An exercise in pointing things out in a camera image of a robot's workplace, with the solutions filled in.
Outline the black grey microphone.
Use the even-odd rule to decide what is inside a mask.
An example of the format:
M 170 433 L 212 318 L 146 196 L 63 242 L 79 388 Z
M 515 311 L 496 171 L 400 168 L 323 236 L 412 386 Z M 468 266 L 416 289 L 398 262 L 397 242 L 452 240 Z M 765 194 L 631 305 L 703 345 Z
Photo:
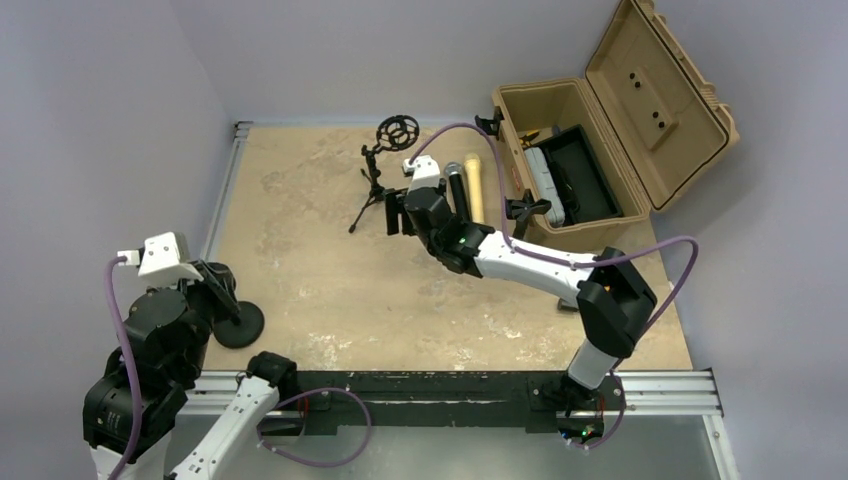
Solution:
M 463 166 L 458 162 L 449 162 L 444 169 L 456 214 L 461 220 L 471 221 L 472 218 L 463 180 L 463 171 Z

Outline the cream microphone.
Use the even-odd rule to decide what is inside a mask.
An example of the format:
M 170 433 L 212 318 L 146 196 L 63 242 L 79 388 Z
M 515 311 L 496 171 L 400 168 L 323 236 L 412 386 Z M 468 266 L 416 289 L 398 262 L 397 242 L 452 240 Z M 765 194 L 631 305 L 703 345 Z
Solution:
M 485 209 L 482 191 L 482 162 L 477 154 L 469 153 L 463 162 L 467 182 L 468 205 L 473 222 L 485 222 Z

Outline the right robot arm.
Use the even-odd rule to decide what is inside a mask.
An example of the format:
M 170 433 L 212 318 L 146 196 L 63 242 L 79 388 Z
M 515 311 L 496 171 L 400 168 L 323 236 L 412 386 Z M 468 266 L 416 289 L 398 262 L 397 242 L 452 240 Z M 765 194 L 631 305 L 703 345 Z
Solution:
M 657 304 L 623 252 L 573 254 L 515 240 L 462 219 L 440 188 L 395 193 L 387 203 L 387 232 L 417 236 L 453 273 L 515 282 L 576 309 L 585 339 L 561 381 L 564 399 L 576 407 L 596 399 L 607 373 L 632 355 Z

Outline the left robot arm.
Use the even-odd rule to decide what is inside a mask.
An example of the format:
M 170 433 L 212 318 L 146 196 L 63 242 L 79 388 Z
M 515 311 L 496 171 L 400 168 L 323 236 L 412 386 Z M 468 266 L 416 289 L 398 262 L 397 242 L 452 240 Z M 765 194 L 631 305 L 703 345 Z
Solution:
M 150 288 L 121 317 L 113 272 L 107 263 L 104 289 L 119 346 L 104 374 L 87 392 L 82 410 L 83 438 L 100 479 L 219 479 L 237 446 L 256 431 L 267 412 L 292 405 L 300 392 L 297 365 L 263 351 L 253 356 L 237 380 L 224 412 L 171 470 L 165 455 L 178 413 L 201 376 L 207 345 L 216 327 L 257 321 L 262 312 L 235 297 L 228 266 L 195 261 L 197 281 Z

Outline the round base mic stand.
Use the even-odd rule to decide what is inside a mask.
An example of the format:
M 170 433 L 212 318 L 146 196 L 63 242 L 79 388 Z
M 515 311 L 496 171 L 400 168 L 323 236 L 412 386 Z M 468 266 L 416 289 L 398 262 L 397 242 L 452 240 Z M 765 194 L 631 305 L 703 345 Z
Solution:
M 536 199 L 530 189 L 525 189 L 519 199 L 504 199 L 505 216 L 515 222 L 512 237 L 523 240 L 530 220 L 534 215 L 545 215 L 551 209 L 551 202 Z

